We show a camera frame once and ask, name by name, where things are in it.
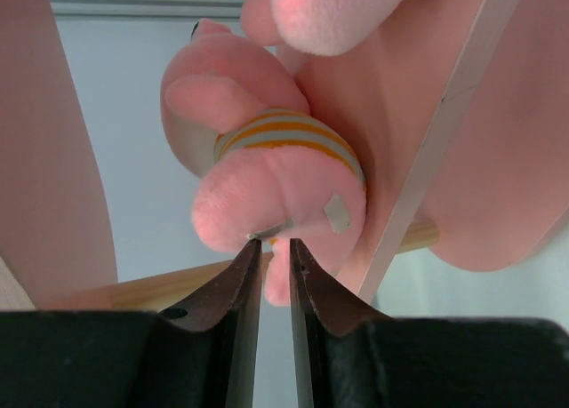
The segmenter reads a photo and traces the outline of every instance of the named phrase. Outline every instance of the pink stuffed animal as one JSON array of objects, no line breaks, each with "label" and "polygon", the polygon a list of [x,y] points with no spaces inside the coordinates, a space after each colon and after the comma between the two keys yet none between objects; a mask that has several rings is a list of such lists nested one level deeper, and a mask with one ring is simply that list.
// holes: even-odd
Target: pink stuffed animal
[{"label": "pink stuffed animal", "polygon": [[246,0],[241,22],[260,45],[339,55],[374,31],[403,0]]},{"label": "pink stuffed animal", "polygon": [[329,272],[343,266],[365,221],[364,175],[275,56],[201,20],[164,74],[161,101],[174,154],[203,178],[192,220],[208,247],[270,240],[265,294],[275,305],[289,302],[290,238]]}]

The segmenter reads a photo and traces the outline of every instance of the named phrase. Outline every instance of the wooden dowel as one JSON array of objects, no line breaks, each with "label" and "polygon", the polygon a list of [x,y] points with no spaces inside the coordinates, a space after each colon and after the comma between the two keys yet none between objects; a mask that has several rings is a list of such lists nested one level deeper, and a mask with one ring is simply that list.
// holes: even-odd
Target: wooden dowel
[{"label": "wooden dowel", "polygon": [[[437,241],[438,231],[434,223],[413,223],[405,234],[399,252],[425,248]],[[271,258],[271,252],[263,254],[264,270],[267,269]],[[162,310],[217,276],[229,263],[230,260],[222,261],[113,285],[109,288],[112,306],[122,309]]]}]

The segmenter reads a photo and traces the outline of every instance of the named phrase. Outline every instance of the pink plush toy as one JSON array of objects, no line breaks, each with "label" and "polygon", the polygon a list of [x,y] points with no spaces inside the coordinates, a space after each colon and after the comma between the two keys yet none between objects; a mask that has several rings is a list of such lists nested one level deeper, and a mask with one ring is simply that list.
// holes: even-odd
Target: pink plush toy
[{"label": "pink plush toy", "polygon": [[403,0],[246,0],[241,22],[261,45],[339,55],[362,42]]},{"label": "pink plush toy", "polygon": [[192,220],[219,252],[248,237],[272,243],[265,284],[289,302],[289,239],[300,237],[331,273],[365,221],[365,179],[346,141],[309,116],[309,104],[270,52],[201,20],[161,90],[164,131],[178,159],[203,178]]}]

